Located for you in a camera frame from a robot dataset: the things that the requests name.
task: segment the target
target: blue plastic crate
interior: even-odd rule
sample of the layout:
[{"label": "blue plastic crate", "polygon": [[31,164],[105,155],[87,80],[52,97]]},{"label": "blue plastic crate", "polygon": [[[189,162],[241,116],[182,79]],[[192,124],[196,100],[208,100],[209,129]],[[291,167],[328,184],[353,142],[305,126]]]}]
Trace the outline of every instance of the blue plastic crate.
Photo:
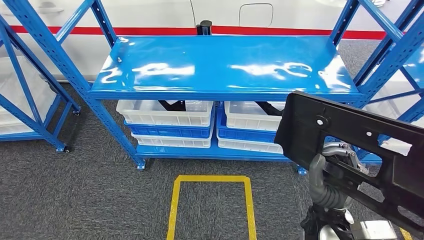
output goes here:
[{"label": "blue plastic crate", "polygon": [[220,104],[216,111],[216,127],[219,129],[218,136],[220,138],[265,143],[274,142],[275,131],[229,128],[227,127],[227,116],[225,115],[224,105]]},{"label": "blue plastic crate", "polygon": [[168,137],[183,137],[183,138],[198,138],[207,139],[211,132],[212,122],[215,120],[215,107],[212,108],[210,113],[209,126],[173,126],[173,125],[150,125],[150,124],[133,124],[127,123],[125,120],[123,124],[131,129],[135,135],[154,135],[154,136],[168,136]]}]

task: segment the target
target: blue shelf board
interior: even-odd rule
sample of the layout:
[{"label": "blue shelf board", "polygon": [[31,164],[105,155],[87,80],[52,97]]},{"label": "blue shelf board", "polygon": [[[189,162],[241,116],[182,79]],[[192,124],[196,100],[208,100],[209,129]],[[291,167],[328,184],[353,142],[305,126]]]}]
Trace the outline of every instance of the blue shelf board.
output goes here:
[{"label": "blue shelf board", "polygon": [[420,88],[424,88],[424,46],[419,47],[403,65]]},{"label": "blue shelf board", "polygon": [[[137,145],[137,155],[157,159],[210,159],[264,162],[290,162],[286,156],[277,153],[246,151],[218,147],[217,131],[213,131],[210,148],[147,146]],[[379,164],[378,157],[364,158],[363,163]]]},{"label": "blue shelf board", "polygon": [[97,99],[283,101],[295,91],[361,97],[328,36],[122,36]]},{"label": "blue shelf board", "polygon": [[[44,120],[44,126],[49,125],[60,103],[61,103],[61,96],[57,95],[53,103],[51,104],[50,109],[47,112],[47,115]],[[44,139],[44,137],[35,131],[0,135],[0,142],[38,140],[38,139]]]}]

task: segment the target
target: black plastic panel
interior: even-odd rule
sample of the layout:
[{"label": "black plastic panel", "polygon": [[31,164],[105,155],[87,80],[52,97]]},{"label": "black plastic panel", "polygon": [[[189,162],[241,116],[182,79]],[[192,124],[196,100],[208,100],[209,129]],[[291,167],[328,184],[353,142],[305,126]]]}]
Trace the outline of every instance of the black plastic panel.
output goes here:
[{"label": "black plastic panel", "polygon": [[[339,168],[343,177],[329,175],[326,182],[411,234],[424,238],[424,227],[398,211],[398,206],[402,206],[424,218],[423,128],[299,91],[288,95],[282,116],[274,142],[282,146],[286,157],[305,169],[322,152],[326,136],[380,156],[382,165],[376,177],[327,157],[327,162]],[[412,144],[408,155],[380,147],[379,134]],[[380,203],[358,191],[362,182],[380,189],[384,201]]]}]

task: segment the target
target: red stripe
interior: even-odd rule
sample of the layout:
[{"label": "red stripe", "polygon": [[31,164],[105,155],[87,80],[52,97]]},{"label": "red stripe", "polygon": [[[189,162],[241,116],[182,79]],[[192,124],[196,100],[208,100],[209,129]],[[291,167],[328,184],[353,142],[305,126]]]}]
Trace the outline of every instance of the red stripe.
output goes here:
[{"label": "red stripe", "polygon": [[[27,33],[23,26],[13,25],[12,29],[17,33]],[[56,34],[60,26],[49,26],[48,29]],[[196,29],[189,27],[114,27],[117,35],[195,35]],[[273,27],[247,27],[247,26],[212,26],[214,34],[235,35],[330,35],[331,30],[326,29],[297,29],[297,28],[273,28]],[[100,27],[76,26],[71,34],[102,35]],[[344,33],[344,39],[368,39],[381,40],[386,36],[384,31],[356,31],[348,30]]]}]

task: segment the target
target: shelf caster wheel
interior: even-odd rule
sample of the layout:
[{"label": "shelf caster wheel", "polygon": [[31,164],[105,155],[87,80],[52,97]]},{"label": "shelf caster wheel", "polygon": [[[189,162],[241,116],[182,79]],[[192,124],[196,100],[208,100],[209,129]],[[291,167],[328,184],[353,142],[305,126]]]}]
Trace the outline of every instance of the shelf caster wheel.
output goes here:
[{"label": "shelf caster wheel", "polygon": [[303,167],[301,167],[299,165],[296,166],[296,170],[297,170],[297,173],[300,176],[305,176],[308,173],[308,171],[306,169],[304,169]]},{"label": "shelf caster wheel", "polygon": [[144,170],[146,168],[146,163],[149,160],[148,158],[143,158],[144,162],[136,165],[137,170]]},{"label": "shelf caster wheel", "polygon": [[79,116],[80,113],[81,113],[81,108],[79,108],[79,110],[72,111],[72,114],[75,115],[75,116]]},{"label": "shelf caster wheel", "polygon": [[145,165],[145,164],[138,164],[138,165],[137,165],[137,170],[144,170],[144,169],[145,169],[145,167],[146,167],[146,165]]},{"label": "shelf caster wheel", "polygon": [[57,148],[56,152],[57,153],[64,153],[64,154],[68,154],[72,151],[72,149],[68,146],[65,146],[64,148]]}]

